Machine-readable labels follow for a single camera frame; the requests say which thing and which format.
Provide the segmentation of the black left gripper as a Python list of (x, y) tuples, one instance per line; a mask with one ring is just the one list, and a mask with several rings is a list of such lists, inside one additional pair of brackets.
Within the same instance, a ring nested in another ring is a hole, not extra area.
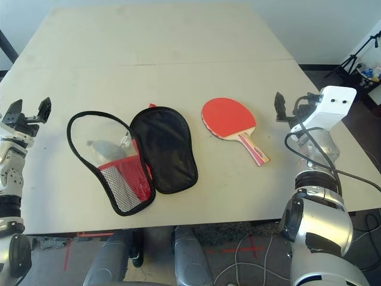
[[(39, 125), (28, 125), (27, 130), (18, 131), (6, 124), (16, 124), (21, 116), (23, 100), (14, 101), (5, 113), (1, 122), (1, 148), (9, 148), (12, 144), (22, 148), (30, 148), (35, 142)], [(45, 98), (38, 108), (36, 116), (26, 117), (26, 123), (46, 123), (51, 113), (51, 99)]]

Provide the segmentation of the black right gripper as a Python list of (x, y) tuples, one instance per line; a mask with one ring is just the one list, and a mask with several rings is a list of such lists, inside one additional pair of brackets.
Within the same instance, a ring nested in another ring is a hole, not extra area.
[[(307, 104), (301, 104), (301, 101), (306, 101)], [(291, 122), (299, 123), (304, 122), (311, 115), (311, 106), (316, 105), (321, 101), (320, 94), (313, 94), (308, 92), (305, 96), (297, 99), (297, 105), (294, 105), (294, 117), (287, 116), (285, 99), (280, 92), (277, 92), (274, 98), (274, 108), (276, 111), (277, 122)]]

